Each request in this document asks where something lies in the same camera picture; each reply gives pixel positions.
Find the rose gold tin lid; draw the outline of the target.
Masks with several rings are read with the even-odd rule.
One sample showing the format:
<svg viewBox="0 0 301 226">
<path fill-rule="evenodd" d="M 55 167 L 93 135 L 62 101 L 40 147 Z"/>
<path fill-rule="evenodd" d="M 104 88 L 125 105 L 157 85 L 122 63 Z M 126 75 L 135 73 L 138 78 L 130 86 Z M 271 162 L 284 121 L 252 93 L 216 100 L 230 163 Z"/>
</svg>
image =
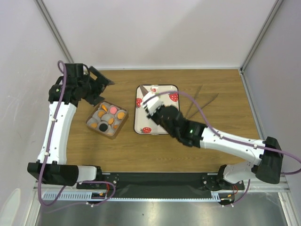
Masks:
<svg viewBox="0 0 301 226">
<path fill-rule="evenodd" d="M 140 85 L 139 88 L 143 97 L 145 97 L 149 93 L 149 91 L 143 85 Z"/>
</svg>

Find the black sandwich cookie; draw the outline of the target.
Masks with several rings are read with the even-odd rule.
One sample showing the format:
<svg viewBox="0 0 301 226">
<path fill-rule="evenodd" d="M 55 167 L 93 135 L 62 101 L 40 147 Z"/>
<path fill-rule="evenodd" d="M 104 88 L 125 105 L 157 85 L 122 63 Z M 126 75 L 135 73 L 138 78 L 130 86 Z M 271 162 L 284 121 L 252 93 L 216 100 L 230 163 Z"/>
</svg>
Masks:
<svg viewBox="0 0 301 226">
<path fill-rule="evenodd" d="M 108 125 L 107 124 L 100 124 L 99 126 L 99 130 L 102 132 L 105 132 L 108 129 Z"/>
</svg>

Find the pink sandwich cookie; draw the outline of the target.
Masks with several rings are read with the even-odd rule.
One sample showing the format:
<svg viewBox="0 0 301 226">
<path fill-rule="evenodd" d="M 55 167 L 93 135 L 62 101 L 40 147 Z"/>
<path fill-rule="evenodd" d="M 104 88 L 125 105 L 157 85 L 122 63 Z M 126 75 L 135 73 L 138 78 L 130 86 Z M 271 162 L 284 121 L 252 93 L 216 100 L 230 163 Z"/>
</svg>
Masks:
<svg viewBox="0 0 301 226">
<path fill-rule="evenodd" d="M 115 106 L 112 106 L 111 108 L 110 108 L 110 113 L 111 114 L 115 114 L 117 112 L 117 108 L 115 107 Z"/>
</svg>

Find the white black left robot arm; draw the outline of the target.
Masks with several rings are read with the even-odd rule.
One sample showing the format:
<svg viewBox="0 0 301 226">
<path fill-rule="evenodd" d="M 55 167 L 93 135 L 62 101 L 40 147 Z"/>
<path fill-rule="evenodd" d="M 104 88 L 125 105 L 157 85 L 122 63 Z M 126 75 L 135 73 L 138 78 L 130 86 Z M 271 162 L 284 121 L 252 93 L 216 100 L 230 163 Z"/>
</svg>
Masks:
<svg viewBox="0 0 301 226">
<path fill-rule="evenodd" d="M 58 62 L 62 72 L 48 94 L 49 118 L 41 151 L 36 162 L 30 162 L 27 171 L 38 184 L 73 186 L 85 182 L 92 188 L 103 185 L 101 169 L 97 166 L 68 165 L 66 147 L 72 119 L 79 101 L 95 106 L 104 100 L 101 94 L 114 84 L 93 66 Z"/>
</svg>

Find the steel slotted serving tongs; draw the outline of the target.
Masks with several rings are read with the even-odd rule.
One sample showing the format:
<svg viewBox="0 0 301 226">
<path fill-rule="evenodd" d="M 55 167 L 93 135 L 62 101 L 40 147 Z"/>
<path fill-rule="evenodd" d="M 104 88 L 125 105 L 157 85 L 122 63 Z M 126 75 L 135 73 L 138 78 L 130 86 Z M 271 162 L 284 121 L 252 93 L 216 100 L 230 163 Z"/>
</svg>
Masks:
<svg viewBox="0 0 301 226">
<path fill-rule="evenodd" d="M 207 105 L 212 103 L 219 95 L 219 93 L 201 94 L 202 87 L 203 85 L 200 85 L 194 94 L 194 100 L 200 105 L 201 109 L 205 108 Z M 185 117 L 190 119 L 193 116 L 195 116 L 197 113 L 198 113 L 198 109 L 195 108 L 194 103 L 191 102 L 185 114 Z"/>
</svg>

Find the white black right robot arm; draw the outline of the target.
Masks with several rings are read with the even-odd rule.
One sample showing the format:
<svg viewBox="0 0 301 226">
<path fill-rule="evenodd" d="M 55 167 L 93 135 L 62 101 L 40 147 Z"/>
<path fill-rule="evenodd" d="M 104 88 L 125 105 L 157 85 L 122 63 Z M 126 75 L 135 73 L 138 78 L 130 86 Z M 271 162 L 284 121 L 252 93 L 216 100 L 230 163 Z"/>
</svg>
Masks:
<svg viewBox="0 0 301 226">
<path fill-rule="evenodd" d="M 221 189 L 253 178 L 269 184 L 279 183 L 283 155 L 271 151 L 272 148 L 280 149 L 277 139 L 267 137 L 265 140 L 256 140 L 212 131 L 203 123 L 184 118 L 174 106 L 162 105 L 153 113 L 148 109 L 145 111 L 149 119 L 185 146 L 218 150 L 245 160 L 219 168 L 216 183 Z"/>
</svg>

